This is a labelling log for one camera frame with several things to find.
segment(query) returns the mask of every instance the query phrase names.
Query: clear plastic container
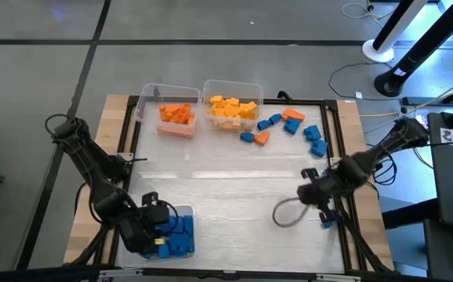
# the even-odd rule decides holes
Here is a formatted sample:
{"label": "clear plastic container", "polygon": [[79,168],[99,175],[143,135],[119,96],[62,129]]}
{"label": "clear plastic container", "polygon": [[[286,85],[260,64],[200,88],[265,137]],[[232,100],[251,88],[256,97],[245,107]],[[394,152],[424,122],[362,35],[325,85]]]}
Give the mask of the clear plastic container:
{"label": "clear plastic container", "polygon": [[189,125],[181,125],[174,122],[161,121],[160,117],[158,117],[157,131],[161,134],[193,138],[197,127],[197,119],[201,118],[200,105],[202,103],[202,97],[199,89],[148,83],[141,90],[140,99],[134,111],[134,117],[137,121],[145,122],[146,114],[157,116],[160,114],[160,105],[183,103],[191,104],[191,112],[195,115],[193,122]]}
{"label": "clear plastic container", "polygon": [[[260,85],[252,83],[208,80],[204,83],[202,89],[202,111],[204,120],[209,128],[228,130],[234,132],[250,132],[258,123],[261,116],[263,105],[263,88]],[[213,96],[222,96],[223,98],[238,98],[241,103],[254,102],[257,105],[255,119],[240,119],[240,126],[232,127],[238,118],[218,117],[211,115],[211,103],[209,100]]]}
{"label": "clear plastic container", "polygon": [[[195,208],[191,204],[174,204],[174,208],[178,212],[178,216],[192,215],[194,218],[194,234],[197,233],[197,224],[195,224]],[[174,211],[169,208],[169,214],[174,215]],[[123,243],[118,245],[118,254],[117,254],[117,265],[123,269],[136,269],[142,267],[149,267],[148,265],[155,262],[165,262],[175,259],[186,259],[193,256],[194,253],[187,253],[183,257],[173,257],[173,258],[159,258],[157,255],[152,255],[151,258],[144,258],[140,254],[135,254],[127,251]]]}

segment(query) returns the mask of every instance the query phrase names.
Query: wooden table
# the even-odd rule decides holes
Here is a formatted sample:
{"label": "wooden table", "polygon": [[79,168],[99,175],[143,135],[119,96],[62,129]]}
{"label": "wooden table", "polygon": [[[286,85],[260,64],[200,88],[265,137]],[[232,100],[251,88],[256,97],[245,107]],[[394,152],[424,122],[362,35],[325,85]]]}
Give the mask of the wooden table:
{"label": "wooden table", "polygon": [[[127,95],[107,96],[95,139],[96,143],[107,153],[115,154],[117,152],[130,151],[133,130],[135,128],[134,124],[136,121],[134,120],[132,113],[126,112],[128,110],[128,103],[134,102],[135,100]],[[355,101],[338,100],[337,106],[339,124],[342,130],[346,154],[353,154],[357,151],[366,150],[367,147],[364,143],[361,120]],[[335,122],[333,121],[331,111],[328,111],[327,114],[331,144],[334,148],[338,148],[338,139],[335,134]],[[129,123],[127,132],[122,132],[124,122]],[[125,141],[119,146],[121,136]],[[65,262],[71,262],[76,259],[99,229],[99,224],[92,219],[89,213],[88,199],[89,189],[85,187],[78,202],[77,213],[74,218],[70,240],[68,241],[67,250],[64,256]],[[386,239],[386,231],[383,225],[377,193],[370,187],[363,186],[355,191],[354,200],[362,236],[382,262],[387,267],[393,269],[390,248]],[[110,233],[105,241],[101,262],[108,262],[108,254],[111,249],[111,238],[112,234]],[[352,269],[359,269],[355,245],[349,234],[348,245]]]}

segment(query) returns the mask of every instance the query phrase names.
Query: gray floor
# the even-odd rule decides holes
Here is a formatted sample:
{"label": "gray floor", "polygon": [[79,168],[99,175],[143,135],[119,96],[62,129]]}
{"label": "gray floor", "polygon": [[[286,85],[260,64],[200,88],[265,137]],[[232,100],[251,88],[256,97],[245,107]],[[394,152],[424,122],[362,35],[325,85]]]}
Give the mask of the gray floor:
{"label": "gray floor", "polygon": [[[370,18],[355,20],[340,13],[348,2],[352,1],[114,0],[101,38],[374,38],[380,28]],[[0,38],[90,39],[102,6],[101,0],[1,0]],[[382,3],[375,12],[383,14],[392,9],[394,4]],[[361,13],[356,7],[346,11]],[[401,39],[419,39],[439,15],[435,5],[426,5]],[[53,151],[43,121],[50,114],[67,111],[87,50],[87,45],[0,45],[0,173],[7,176],[0,184],[0,270],[14,266]],[[407,51],[395,48],[396,60]],[[331,73],[345,64],[366,61],[359,46],[98,46],[78,116],[89,123],[95,135],[106,94],[139,94],[148,82],[201,89],[206,80],[215,78],[258,83],[267,97],[275,97],[284,89],[295,98],[338,99],[327,85]],[[345,96],[361,91],[364,97],[381,99],[372,80],[386,69],[383,65],[345,69],[332,84]],[[435,96],[452,85],[453,48],[443,48],[412,75],[403,96]],[[358,105],[362,114],[400,108],[395,101],[359,101]],[[390,118],[362,118],[363,129],[374,128]],[[366,140],[377,142],[387,131],[384,127],[367,134]],[[428,150],[422,153],[430,159]],[[396,154],[395,160],[399,164],[397,181],[392,186],[379,186],[382,210],[435,197],[432,171],[411,151]],[[73,220],[74,194],[81,182],[65,157],[31,267],[62,263]],[[419,234],[416,230],[389,231],[391,248],[397,250],[393,258],[400,268],[422,268],[416,247],[420,244]],[[398,251],[401,245],[414,246],[413,255],[403,256],[403,251]]]}

